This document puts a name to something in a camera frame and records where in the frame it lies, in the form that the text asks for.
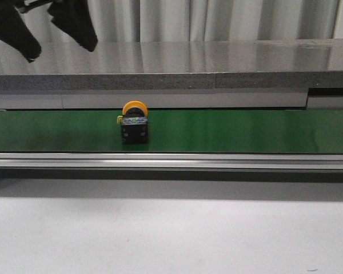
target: yellow ring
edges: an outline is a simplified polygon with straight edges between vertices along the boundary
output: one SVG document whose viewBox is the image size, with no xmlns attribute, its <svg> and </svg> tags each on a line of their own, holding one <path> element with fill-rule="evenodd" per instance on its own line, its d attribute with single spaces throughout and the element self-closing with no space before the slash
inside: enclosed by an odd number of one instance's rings
<svg viewBox="0 0 343 274">
<path fill-rule="evenodd" d="M 141 101 L 129 101 L 128 103 L 126 103 L 123 107 L 122 114 L 125 115 L 127 111 L 133 107 L 137 107 L 140 110 L 142 110 L 145 114 L 145 117 L 147 117 L 147 115 L 149 114 L 149 111 L 147 110 L 147 105 Z"/>
</svg>

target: white floor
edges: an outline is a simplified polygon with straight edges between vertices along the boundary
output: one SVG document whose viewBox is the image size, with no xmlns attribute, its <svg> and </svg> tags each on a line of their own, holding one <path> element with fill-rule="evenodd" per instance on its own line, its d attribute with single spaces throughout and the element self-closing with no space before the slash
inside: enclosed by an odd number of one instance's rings
<svg viewBox="0 0 343 274">
<path fill-rule="evenodd" d="M 287 201 L 249 200 L 253 188 Z M 2 180 L 0 273 L 343 273 L 340 195 L 343 184 Z"/>
</svg>

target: green belt surface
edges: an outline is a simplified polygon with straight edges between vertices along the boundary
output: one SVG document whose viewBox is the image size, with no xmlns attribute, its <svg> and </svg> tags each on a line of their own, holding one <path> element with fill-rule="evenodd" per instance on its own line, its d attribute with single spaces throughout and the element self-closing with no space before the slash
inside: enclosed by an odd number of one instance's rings
<svg viewBox="0 0 343 274">
<path fill-rule="evenodd" d="M 0 152 L 343 154 L 343 110 L 150 110 L 148 144 L 123 145 L 120 110 L 0 111 Z"/>
</svg>

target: aluminum rail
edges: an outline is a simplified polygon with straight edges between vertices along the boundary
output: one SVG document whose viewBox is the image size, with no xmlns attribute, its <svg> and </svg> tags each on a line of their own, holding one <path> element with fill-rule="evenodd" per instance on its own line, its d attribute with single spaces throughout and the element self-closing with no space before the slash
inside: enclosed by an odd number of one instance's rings
<svg viewBox="0 0 343 274">
<path fill-rule="evenodd" d="M 343 155 L 0 153 L 0 168 L 343 170 Z"/>
</svg>

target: gray countertop edge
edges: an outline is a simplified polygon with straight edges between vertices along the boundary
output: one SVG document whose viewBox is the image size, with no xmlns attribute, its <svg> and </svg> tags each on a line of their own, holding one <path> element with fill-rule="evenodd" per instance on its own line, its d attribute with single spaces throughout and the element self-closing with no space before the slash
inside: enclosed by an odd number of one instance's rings
<svg viewBox="0 0 343 274">
<path fill-rule="evenodd" d="M 343 71 L 0 75 L 0 90 L 343 88 Z"/>
</svg>

